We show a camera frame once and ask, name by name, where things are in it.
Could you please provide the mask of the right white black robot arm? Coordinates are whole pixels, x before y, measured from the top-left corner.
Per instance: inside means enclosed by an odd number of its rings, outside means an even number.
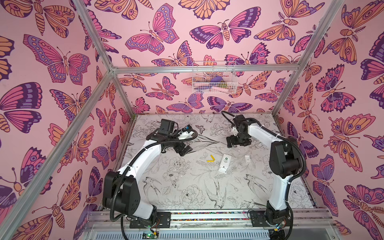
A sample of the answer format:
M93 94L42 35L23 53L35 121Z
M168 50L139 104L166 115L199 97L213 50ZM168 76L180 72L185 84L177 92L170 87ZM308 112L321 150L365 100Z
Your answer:
M223 112L230 122L233 134L226 137L227 147L246 147L252 138L270 149L269 167L275 175L271 196L266 204L266 220L276 225L283 220L292 220L293 211L289 206L289 191L293 180L301 177L306 160L296 143L266 128L254 118Z

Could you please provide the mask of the white remote control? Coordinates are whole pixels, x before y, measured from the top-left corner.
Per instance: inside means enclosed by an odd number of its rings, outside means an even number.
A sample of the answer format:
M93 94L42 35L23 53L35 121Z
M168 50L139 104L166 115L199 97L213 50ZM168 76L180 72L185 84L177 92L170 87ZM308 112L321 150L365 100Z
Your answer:
M218 170L220 173L222 173L222 174L227 173L229 166L230 166L230 163L231 163L231 159L232 159L232 156L230 156L228 154L223 155L221 163L220 163L220 167Z

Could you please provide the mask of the white battery cover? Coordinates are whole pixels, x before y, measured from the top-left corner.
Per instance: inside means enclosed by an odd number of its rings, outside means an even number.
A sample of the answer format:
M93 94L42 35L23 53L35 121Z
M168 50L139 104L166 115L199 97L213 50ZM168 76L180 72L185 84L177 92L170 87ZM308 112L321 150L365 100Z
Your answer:
M251 157L249 155L245 155L245 161L246 163L251 163L252 162Z

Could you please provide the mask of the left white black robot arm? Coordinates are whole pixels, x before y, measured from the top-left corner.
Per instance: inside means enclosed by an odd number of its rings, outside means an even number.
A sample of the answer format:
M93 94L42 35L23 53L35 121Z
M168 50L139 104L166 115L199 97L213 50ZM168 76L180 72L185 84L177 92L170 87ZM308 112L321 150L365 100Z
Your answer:
M186 142L195 140L199 133L190 125L174 129L177 123L162 119L151 132L139 152L116 172L109 172L104 181L102 205L110 210L110 221L128 217L152 226L157 218L157 207L142 200L140 180L149 165L168 148L182 157L192 151Z

